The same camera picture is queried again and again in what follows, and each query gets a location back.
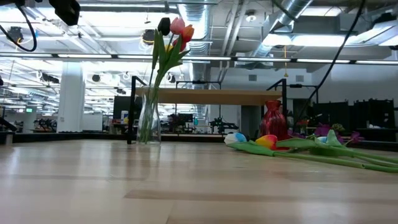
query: ceiling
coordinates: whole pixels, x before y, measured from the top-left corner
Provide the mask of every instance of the ceiling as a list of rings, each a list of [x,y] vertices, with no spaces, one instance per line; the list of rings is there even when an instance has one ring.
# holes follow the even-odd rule
[[[51,7],[37,4],[36,7],[26,9],[26,13],[32,23],[38,39],[37,53],[57,53],[57,54],[151,54],[151,46],[144,44],[141,35],[146,29],[155,29],[162,17],[170,17],[171,20],[178,17],[178,12],[182,15],[181,5],[176,2],[206,4],[210,11],[208,18],[208,35],[203,38],[205,28],[201,21],[194,24],[196,28],[193,44],[208,44],[207,55],[221,55],[224,37],[227,33],[228,22],[235,19],[234,27],[239,20],[238,13],[235,18],[231,18],[231,11],[234,0],[176,0],[169,1],[169,12],[154,12],[153,8],[164,7],[163,1],[117,1],[117,0],[90,0],[79,1],[82,5],[78,26],[68,27],[54,14]],[[357,34],[363,33],[371,26],[370,19],[387,9],[396,8],[395,0],[368,0],[367,13],[363,14],[358,22]],[[339,27],[341,24],[350,23],[350,17],[354,16],[359,1],[349,0],[314,0],[299,18],[327,17],[328,20],[335,19]],[[243,19],[237,34],[236,41],[232,46],[231,54],[248,54],[256,50],[264,40],[264,21],[269,15],[281,13],[274,6],[272,1],[249,1],[246,10],[254,10],[256,20],[248,22]],[[29,28],[17,9],[12,6],[0,7],[0,24],[9,29],[21,27],[24,36],[24,46],[32,46]],[[304,30],[306,22],[297,25],[298,29]],[[0,35],[1,52],[22,52],[8,41],[4,35]],[[330,59],[337,51],[337,47],[311,47],[287,45],[286,48],[273,47],[271,54],[274,57],[296,57],[296,58],[327,58]],[[371,44],[361,47],[345,48],[341,53],[344,59],[379,59],[382,60],[391,55],[388,47],[380,47]],[[8,106],[19,106],[32,104],[44,106],[39,110],[41,113],[52,114],[57,112],[59,98],[59,87],[44,88],[48,83],[40,81],[38,71],[54,76],[62,81],[62,61],[59,60],[23,60],[15,58],[0,58],[0,75],[6,85],[25,85],[24,88],[10,87],[2,89],[2,104]],[[87,74],[86,90],[86,111],[96,113],[111,114],[113,109],[110,96],[118,95],[115,89],[100,89],[99,86],[118,86],[125,89],[129,95],[128,87],[131,86],[131,75],[137,75],[144,81],[148,81],[150,75],[150,64],[147,62],[82,62],[84,73]],[[284,63],[275,63],[269,68],[279,69]],[[307,64],[293,64],[289,68],[308,68]],[[173,68],[170,72],[175,75],[176,80],[192,80],[192,64]],[[101,82],[94,82],[92,75],[106,77]],[[175,84],[163,80],[162,86],[174,88]]]

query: clear vase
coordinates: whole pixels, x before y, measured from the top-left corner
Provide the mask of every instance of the clear vase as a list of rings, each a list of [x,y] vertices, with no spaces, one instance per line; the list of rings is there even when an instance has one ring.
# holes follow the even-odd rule
[[[137,143],[160,144],[160,118],[157,109],[157,90],[153,86],[144,87],[142,109],[139,115]]]

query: red tulip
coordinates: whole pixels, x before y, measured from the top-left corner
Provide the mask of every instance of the red tulip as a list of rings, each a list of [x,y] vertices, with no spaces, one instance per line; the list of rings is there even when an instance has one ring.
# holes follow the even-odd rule
[[[195,32],[195,29],[192,27],[192,25],[185,27],[181,33],[182,42],[188,43],[189,41],[191,41],[194,32]]]
[[[175,40],[173,41],[173,47],[176,46],[177,41],[178,41],[178,39],[175,39]],[[184,41],[182,41],[182,43],[181,43],[181,48],[180,48],[180,52],[182,52],[182,51],[185,49],[186,46],[187,46],[187,43],[185,43]]]
[[[185,22],[181,17],[175,18],[170,25],[170,31],[175,35],[180,35],[185,27]]]

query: red vase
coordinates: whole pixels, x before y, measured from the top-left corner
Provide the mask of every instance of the red vase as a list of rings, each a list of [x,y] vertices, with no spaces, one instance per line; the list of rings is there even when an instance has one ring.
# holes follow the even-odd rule
[[[280,101],[270,100],[266,102],[268,111],[265,113],[261,122],[261,136],[273,134],[278,137],[278,141],[289,138],[287,134],[286,119],[279,111]]]

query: pink tulip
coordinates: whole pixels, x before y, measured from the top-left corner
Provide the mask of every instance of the pink tulip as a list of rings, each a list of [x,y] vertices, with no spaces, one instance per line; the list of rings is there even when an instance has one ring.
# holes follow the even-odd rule
[[[181,17],[175,18],[170,25],[170,31],[175,35],[180,35],[185,28],[185,22]]]

